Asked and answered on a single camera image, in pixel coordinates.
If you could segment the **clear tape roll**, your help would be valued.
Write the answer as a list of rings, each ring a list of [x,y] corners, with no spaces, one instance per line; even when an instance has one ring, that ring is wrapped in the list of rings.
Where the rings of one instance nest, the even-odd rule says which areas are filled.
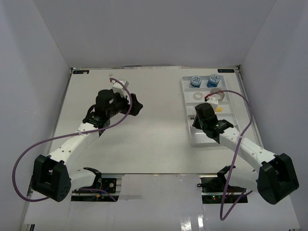
[[[203,94],[202,94],[201,92],[195,92],[195,93],[193,94],[193,98],[194,98],[195,100],[202,100]]]

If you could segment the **white compartment tray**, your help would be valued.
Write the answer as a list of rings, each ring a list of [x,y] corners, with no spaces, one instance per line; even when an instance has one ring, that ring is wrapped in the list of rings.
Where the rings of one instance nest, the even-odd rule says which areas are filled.
[[[185,76],[181,84],[192,146],[216,145],[223,128],[239,128],[223,75]]]

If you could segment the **brown packing tape roll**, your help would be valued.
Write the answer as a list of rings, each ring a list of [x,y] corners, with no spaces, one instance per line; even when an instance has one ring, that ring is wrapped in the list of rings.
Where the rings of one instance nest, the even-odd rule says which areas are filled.
[[[222,89],[214,88],[210,91],[210,95],[217,98],[221,102],[225,98],[225,93]]]

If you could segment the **blue tape roll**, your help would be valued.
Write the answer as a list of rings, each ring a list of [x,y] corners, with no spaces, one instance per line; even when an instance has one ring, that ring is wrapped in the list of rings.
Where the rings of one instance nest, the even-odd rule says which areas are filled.
[[[190,85],[191,85],[193,88],[200,88],[201,83],[202,83],[202,79],[201,79],[200,76],[192,76],[192,77],[191,77]]]
[[[220,76],[216,75],[216,74],[211,74],[209,76],[209,79],[208,79],[206,86],[208,88],[215,88],[215,87],[218,86],[219,82],[220,82]]]

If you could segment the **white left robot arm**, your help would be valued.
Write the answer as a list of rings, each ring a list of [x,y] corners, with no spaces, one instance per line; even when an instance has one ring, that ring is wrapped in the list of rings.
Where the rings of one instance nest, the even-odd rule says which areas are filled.
[[[119,113],[136,116],[142,108],[134,93],[125,96],[113,90],[99,91],[77,134],[47,156],[35,159],[31,188],[57,202],[64,200],[73,190],[69,169],[75,160],[104,133],[112,117]]]

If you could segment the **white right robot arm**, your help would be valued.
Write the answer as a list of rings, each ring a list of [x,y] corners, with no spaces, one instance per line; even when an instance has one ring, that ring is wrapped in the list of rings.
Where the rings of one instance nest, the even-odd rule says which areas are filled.
[[[218,120],[212,106],[202,103],[195,107],[193,127],[218,144],[237,152],[253,171],[242,172],[238,167],[226,166],[210,184],[223,192],[233,187],[257,191],[269,204],[275,205],[299,188],[299,182],[290,156],[275,154],[255,144],[227,120]]]

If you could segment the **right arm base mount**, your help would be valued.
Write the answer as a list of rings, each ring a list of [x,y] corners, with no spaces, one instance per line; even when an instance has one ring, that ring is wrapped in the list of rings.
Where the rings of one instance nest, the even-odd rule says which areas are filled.
[[[220,204],[224,192],[224,187],[227,179],[227,174],[231,166],[225,166],[216,175],[203,175],[200,177],[200,182],[197,187],[202,192],[203,204]],[[233,204],[240,194],[243,192],[243,188],[228,186],[226,192],[225,203]]]

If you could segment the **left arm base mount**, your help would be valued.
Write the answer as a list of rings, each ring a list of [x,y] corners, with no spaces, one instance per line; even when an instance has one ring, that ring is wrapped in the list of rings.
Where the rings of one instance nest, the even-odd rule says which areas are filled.
[[[72,202],[116,202],[123,174],[104,174],[85,167],[71,175]]]

